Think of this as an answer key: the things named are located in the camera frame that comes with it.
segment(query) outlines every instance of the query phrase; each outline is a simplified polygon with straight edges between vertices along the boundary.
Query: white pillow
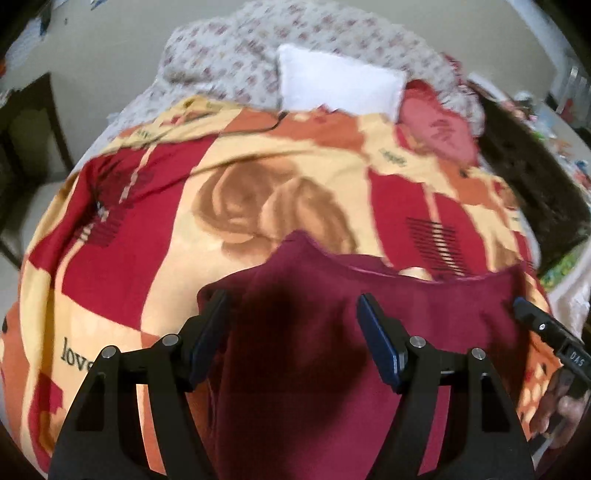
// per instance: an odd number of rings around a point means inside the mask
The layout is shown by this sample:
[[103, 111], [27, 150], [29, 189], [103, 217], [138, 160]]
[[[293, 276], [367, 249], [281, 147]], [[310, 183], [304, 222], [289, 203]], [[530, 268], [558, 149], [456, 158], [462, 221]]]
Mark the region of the white pillow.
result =
[[291, 44], [278, 49], [282, 109], [312, 110], [326, 105], [349, 113], [385, 113], [396, 122], [406, 72]]

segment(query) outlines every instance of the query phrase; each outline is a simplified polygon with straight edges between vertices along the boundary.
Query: white wall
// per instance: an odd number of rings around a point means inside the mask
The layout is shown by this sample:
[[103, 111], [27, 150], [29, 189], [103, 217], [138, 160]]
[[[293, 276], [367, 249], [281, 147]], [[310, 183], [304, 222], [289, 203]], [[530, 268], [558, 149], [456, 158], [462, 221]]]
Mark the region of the white wall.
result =
[[573, 63], [582, 68], [569, 41], [556, 24], [538, 7], [533, 0], [507, 0], [528, 25], [556, 68], [556, 75], [550, 92], [556, 99], [569, 76]]
[[[513, 94], [544, 96], [554, 65], [534, 34], [505, 0], [344, 0], [401, 23], [436, 50], [464, 62]], [[154, 78], [172, 30], [227, 15], [241, 0], [108, 0], [90, 11], [69, 0], [54, 11], [48, 35], [27, 62], [0, 80], [24, 86], [51, 71], [57, 109], [70, 150], [80, 158], [106, 126]]]

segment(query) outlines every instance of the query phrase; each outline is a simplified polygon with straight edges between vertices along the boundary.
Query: blanket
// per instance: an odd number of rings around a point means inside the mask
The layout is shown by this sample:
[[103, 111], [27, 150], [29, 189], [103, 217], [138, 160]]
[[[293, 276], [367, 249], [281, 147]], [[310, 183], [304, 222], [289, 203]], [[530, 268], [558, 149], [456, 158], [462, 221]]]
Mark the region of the blanket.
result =
[[[548, 311], [499, 177], [438, 157], [380, 115], [190, 97], [68, 179], [27, 249], [0, 361], [9, 427], [33, 465], [47, 472], [105, 345], [130, 351], [177, 332], [202, 287], [261, 264], [296, 229], [331, 254], [379, 257], [425, 281], [519, 264], [527, 298]], [[528, 349], [517, 405], [526, 433], [558, 367], [537, 335]], [[206, 436], [207, 385], [190, 400]], [[150, 465], [163, 471], [143, 387], [138, 401]]]

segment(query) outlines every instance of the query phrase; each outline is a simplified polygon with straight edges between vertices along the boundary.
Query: bed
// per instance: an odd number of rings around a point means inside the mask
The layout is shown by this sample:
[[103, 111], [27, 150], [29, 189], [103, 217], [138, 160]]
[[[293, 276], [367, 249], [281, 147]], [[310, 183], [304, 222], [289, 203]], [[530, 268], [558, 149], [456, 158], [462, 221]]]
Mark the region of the bed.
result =
[[[513, 269], [521, 294], [550, 309], [504, 181], [459, 168], [380, 115], [279, 115], [284, 43], [402, 69], [433, 93], [433, 121], [453, 116], [482, 132], [478, 99], [445, 57], [374, 14], [252, 2], [175, 30], [154, 83], [94, 142], [41, 220], [0, 337], [8, 424], [40, 472], [105, 345], [144, 348], [177, 331], [202, 287], [264, 262], [296, 229], [330, 254], [372, 255], [418, 282]], [[558, 363], [535, 336], [526, 343], [526, 380], [512, 393], [528, 433]], [[190, 400], [205, 437], [208, 398], [203, 385]], [[150, 467], [162, 472], [145, 390], [139, 407]]]

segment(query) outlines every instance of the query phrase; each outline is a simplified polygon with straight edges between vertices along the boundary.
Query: chair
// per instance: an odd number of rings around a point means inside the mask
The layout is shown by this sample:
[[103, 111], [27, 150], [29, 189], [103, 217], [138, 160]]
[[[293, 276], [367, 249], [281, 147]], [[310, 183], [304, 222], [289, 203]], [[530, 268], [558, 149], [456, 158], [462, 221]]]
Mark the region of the chair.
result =
[[[22, 90], [13, 92], [8, 97], [6, 104], [0, 108], [0, 147], [4, 149], [8, 167], [14, 177], [5, 190], [0, 193], [0, 233], [4, 230], [11, 210], [22, 193], [30, 189], [31, 186], [38, 185], [38, 181], [27, 176], [8, 132], [12, 121], [26, 109], [45, 110], [47, 112], [51, 131], [55, 136], [61, 160], [68, 172], [74, 168], [74, 163], [68, 151], [66, 139], [57, 116], [53, 90], [51, 89], [51, 76], [49, 73], [46, 73]], [[22, 258], [15, 255], [1, 238], [0, 253], [15, 265], [15, 267], [20, 268]]]

